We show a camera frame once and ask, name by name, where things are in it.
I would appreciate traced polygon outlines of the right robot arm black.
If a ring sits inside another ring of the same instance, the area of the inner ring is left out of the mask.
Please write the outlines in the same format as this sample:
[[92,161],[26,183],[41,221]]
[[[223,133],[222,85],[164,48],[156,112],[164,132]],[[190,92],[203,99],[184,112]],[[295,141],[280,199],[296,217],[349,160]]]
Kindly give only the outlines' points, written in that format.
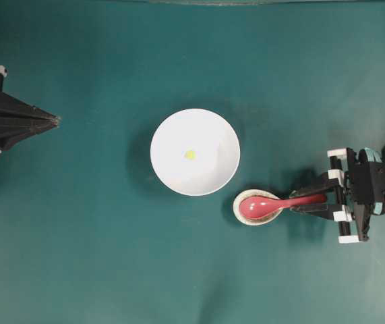
[[330,169],[290,197],[333,193],[336,202],[308,202],[290,210],[337,222],[341,244],[367,242],[371,217],[385,214],[385,155],[370,148],[358,153],[338,148],[328,151],[327,156]]

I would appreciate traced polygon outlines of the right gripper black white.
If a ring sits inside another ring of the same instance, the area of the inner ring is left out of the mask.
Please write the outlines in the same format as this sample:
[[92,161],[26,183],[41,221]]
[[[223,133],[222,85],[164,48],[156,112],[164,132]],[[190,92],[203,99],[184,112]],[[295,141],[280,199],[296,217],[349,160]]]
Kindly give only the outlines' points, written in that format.
[[327,157],[331,169],[320,175],[313,170],[300,173],[289,198],[333,193],[336,199],[350,196],[351,206],[322,203],[298,205],[290,211],[338,222],[341,244],[367,242],[371,217],[385,213],[385,165],[381,155],[370,148],[358,153],[338,148],[328,151]]

